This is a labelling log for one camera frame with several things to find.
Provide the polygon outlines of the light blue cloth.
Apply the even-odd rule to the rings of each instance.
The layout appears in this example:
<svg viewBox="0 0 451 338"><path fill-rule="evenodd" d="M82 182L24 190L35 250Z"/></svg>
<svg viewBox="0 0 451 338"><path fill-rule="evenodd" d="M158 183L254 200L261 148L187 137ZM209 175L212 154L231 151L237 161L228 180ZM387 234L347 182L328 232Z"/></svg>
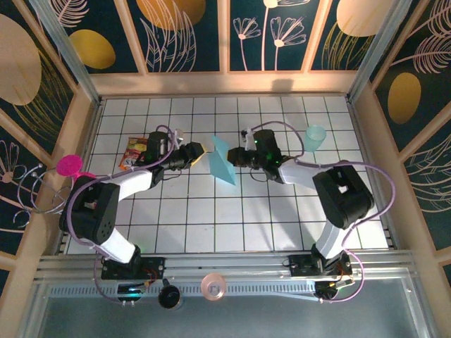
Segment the light blue cloth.
<svg viewBox="0 0 451 338"><path fill-rule="evenodd" d="M234 165L228 160L230 145L216 135L213 135L211 139L215 151L208 155L210 174L224 182L236 185Z"/></svg>

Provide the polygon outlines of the red yellow snack packet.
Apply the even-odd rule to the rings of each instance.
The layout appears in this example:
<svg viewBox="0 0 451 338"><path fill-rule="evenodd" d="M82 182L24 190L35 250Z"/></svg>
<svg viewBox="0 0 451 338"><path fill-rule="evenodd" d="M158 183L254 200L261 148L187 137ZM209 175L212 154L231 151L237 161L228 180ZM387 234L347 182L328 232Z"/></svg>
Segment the red yellow snack packet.
<svg viewBox="0 0 451 338"><path fill-rule="evenodd" d="M126 150L118 165L121 170L127 170L134 166L142 152L147 150L147 139L144 137L129 137Z"/></svg>

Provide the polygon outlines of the translucent teal plastic cup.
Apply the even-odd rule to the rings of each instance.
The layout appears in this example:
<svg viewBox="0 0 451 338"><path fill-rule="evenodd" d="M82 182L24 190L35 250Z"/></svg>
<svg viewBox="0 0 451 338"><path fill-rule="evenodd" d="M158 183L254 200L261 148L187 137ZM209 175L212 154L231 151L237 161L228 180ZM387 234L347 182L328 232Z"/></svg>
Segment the translucent teal plastic cup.
<svg viewBox="0 0 451 338"><path fill-rule="evenodd" d="M304 138L304 150L315 152L326 138L326 130L319 125L311 125L307 128Z"/></svg>

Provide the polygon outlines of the magenta pink goblet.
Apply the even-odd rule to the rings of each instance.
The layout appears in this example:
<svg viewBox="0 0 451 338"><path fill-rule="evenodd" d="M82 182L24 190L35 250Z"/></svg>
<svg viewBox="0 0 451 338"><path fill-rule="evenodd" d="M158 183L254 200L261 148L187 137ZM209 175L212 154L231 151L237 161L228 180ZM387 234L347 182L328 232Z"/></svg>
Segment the magenta pink goblet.
<svg viewBox="0 0 451 338"><path fill-rule="evenodd" d="M76 181L82 176L95 178L96 175L89 172L82 172L83 161L78 155L72 154L64 156L56 165L56 172L63 177L70 177Z"/></svg>

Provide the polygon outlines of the translucent pink cup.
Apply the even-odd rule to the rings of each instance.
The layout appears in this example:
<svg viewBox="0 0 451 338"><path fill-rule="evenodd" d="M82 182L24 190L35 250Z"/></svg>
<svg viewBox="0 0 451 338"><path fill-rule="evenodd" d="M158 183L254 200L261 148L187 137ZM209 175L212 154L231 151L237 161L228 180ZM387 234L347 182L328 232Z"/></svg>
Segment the translucent pink cup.
<svg viewBox="0 0 451 338"><path fill-rule="evenodd" d="M218 301L226 293L226 280L218 273L209 273L201 282L201 291L205 299L209 301Z"/></svg>

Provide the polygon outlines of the perforated metal strip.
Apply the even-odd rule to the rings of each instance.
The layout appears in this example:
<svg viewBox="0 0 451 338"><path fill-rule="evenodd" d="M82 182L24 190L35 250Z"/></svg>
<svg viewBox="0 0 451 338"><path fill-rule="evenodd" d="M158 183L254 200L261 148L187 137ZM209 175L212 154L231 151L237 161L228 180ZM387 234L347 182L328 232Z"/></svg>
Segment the perforated metal strip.
<svg viewBox="0 0 451 338"><path fill-rule="evenodd" d="M178 283L176 287L184 296L203 296L200 283ZM227 285L225 295L247 296L264 294L313 294L315 282L313 281L279 281L279 282L232 282ZM54 298L77 298L96 297L99 292L94 285L73 284L55 285L50 289L50 297Z"/></svg>

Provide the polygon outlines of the black controller board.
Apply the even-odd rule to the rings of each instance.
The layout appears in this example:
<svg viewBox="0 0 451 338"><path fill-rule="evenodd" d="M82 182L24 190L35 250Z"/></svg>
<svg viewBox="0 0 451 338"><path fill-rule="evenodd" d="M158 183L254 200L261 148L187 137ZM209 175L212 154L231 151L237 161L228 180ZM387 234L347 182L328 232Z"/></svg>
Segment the black controller board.
<svg viewBox="0 0 451 338"><path fill-rule="evenodd" d="M354 284L351 279L338 281L317 281L314 283L314 296L318 299L332 300L338 295L338 291Z"/></svg>
<svg viewBox="0 0 451 338"><path fill-rule="evenodd" d="M134 306L148 291L148 286L142 282L137 284L119 284L117 288L118 300L123 304Z"/></svg>

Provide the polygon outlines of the aluminium frame rail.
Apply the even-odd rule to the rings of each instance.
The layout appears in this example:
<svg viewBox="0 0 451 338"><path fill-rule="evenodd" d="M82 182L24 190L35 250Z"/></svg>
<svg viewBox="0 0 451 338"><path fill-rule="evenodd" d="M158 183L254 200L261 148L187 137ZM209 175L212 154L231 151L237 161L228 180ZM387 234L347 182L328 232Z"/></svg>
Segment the aluminium frame rail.
<svg viewBox="0 0 451 338"><path fill-rule="evenodd" d="M391 279L416 276L410 251L354 250L351 258L354 276ZM287 267L289 252L195 253L165 256L163 276L177 282L198 282L209 273L218 273L229 281L273 281L290 278ZM41 257L35 282L92 281L94 255L62 255Z"/></svg>

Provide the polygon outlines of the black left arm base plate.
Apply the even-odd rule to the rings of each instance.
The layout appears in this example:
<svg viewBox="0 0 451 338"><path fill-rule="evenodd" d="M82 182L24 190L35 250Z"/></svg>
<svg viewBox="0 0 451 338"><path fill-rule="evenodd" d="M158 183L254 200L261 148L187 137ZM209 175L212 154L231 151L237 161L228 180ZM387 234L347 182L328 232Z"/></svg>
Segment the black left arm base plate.
<svg viewBox="0 0 451 338"><path fill-rule="evenodd" d="M103 261L102 280L162 280L166 259L164 257L132 258L129 263Z"/></svg>

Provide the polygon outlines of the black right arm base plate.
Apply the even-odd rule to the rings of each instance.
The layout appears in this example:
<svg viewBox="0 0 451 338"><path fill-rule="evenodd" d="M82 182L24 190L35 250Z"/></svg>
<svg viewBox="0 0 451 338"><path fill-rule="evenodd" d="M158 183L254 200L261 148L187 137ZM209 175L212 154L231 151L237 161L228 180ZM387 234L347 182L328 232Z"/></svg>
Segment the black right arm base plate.
<svg viewBox="0 0 451 338"><path fill-rule="evenodd" d="M290 255L288 256L288 267L292 277L342 277L352 274L350 257L346 253L330 259L312 253Z"/></svg>

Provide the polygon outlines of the aluminium corner post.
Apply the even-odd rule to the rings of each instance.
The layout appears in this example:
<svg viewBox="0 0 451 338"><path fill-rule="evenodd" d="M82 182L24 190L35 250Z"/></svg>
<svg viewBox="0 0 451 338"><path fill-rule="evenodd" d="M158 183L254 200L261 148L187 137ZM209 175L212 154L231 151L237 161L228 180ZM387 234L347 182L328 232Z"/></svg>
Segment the aluminium corner post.
<svg viewBox="0 0 451 338"><path fill-rule="evenodd" d="M369 81L370 75L406 17L411 4L412 0L395 0L390 7L387 16L384 18L380 29L373 38L372 43L363 58L354 82L347 93L347 102L349 104L352 105L359 98L359 95Z"/></svg>
<svg viewBox="0 0 451 338"><path fill-rule="evenodd" d="M99 93L78 56L66 30L76 28L89 13L88 0L28 0L44 31L51 37L62 58L86 95L98 106Z"/></svg>

